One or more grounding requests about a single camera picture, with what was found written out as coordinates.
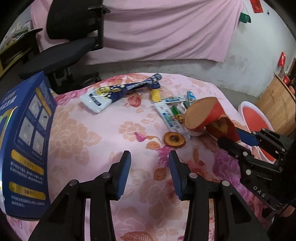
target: screw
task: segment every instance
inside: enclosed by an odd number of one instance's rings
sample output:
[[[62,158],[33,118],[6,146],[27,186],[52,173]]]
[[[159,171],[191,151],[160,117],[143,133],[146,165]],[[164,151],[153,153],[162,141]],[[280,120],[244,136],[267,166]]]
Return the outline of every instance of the screw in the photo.
[[[108,172],[104,172],[104,173],[102,173],[102,177],[103,178],[109,178],[109,177],[111,177],[111,174],[108,173]]]
[[[222,181],[222,185],[228,187],[230,185],[230,182],[227,180]]]
[[[69,181],[69,185],[70,186],[74,186],[77,184],[77,180],[76,179],[72,179],[71,181]]]
[[[197,178],[197,177],[198,177],[198,175],[197,175],[195,172],[191,172],[191,173],[189,174],[189,176],[190,176],[191,178]]]

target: box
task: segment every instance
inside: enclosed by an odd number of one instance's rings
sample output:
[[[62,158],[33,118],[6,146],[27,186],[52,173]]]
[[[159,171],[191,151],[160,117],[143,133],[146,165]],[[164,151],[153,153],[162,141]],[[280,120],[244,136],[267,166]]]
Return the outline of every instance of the box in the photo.
[[[0,102],[0,208],[22,219],[39,219],[50,205],[47,151],[56,108],[40,72]]]

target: pink floral tablecloth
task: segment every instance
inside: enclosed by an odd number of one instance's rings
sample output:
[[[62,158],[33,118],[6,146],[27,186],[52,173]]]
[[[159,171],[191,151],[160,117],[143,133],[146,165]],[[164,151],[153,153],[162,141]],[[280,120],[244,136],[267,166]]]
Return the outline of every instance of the pink floral tablecloth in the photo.
[[[117,240],[123,241],[182,241],[186,226],[189,202],[181,202],[173,188],[168,168],[168,153],[163,136],[167,126],[149,99],[150,90],[143,88],[111,104],[99,114],[89,111],[79,96],[87,90],[106,85],[139,82],[153,73],[115,76],[79,91],[72,91],[56,98],[58,107],[50,134],[48,153],[48,183],[50,199],[71,179],[80,182],[94,179],[118,162],[124,150],[132,156],[131,169],[125,192],[120,201],[112,201],[112,217]],[[161,94],[184,95],[192,91],[199,98],[215,96],[234,124],[246,124],[213,84],[178,74],[162,74]],[[253,154],[259,158],[257,149]],[[237,160],[221,150],[208,135],[192,137],[181,149],[180,160],[191,171],[207,180],[229,180],[255,212],[264,227],[263,205],[239,182]],[[214,236],[213,203],[210,200],[209,240]],[[22,221],[7,217],[22,238],[28,240],[36,221]],[[86,207],[86,227],[89,227],[89,203]],[[89,229],[86,228],[86,240]]]

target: chair backrest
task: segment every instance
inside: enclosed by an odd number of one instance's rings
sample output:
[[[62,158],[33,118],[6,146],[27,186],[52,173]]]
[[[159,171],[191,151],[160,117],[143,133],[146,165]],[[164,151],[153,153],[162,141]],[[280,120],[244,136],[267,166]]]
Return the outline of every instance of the chair backrest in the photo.
[[[73,41],[98,30],[103,20],[87,9],[101,5],[102,2],[103,0],[53,0],[46,23],[48,37]]]

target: pink cloth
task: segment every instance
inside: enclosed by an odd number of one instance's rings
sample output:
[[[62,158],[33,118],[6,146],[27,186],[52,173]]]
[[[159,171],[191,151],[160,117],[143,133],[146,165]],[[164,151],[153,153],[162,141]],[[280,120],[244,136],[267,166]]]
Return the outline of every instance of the pink cloth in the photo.
[[[66,42],[51,40],[46,20],[52,0],[35,0],[31,15],[41,51]],[[104,48],[83,64],[127,60],[210,59],[224,62],[243,9],[242,0],[104,0]]]
[[[149,99],[150,90],[139,89],[108,106],[99,114],[89,111],[79,96],[89,89],[106,85],[139,82],[151,76],[139,73],[115,76],[86,89],[59,95],[58,107],[50,134],[48,152],[48,183],[51,200],[67,182],[94,179],[118,162],[124,150],[129,150],[132,164],[125,192],[117,202],[111,202],[112,218],[118,241],[182,241],[189,202],[181,202],[174,191],[168,169],[168,153],[172,150],[163,142],[167,126]],[[177,74],[162,74],[162,96],[182,95],[192,91],[204,98],[215,96],[233,123],[246,129],[246,124],[222,92],[213,84]],[[177,149],[181,161],[191,171],[207,180],[229,180],[255,212],[260,222],[263,205],[239,182],[236,159],[217,146],[209,135],[192,137]],[[253,149],[258,158],[258,150]],[[210,238],[214,235],[213,202],[210,200]],[[28,240],[37,222],[8,217],[22,240]],[[89,204],[86,209],[89,227]],[[86,229],[89,240],[89,229]]]

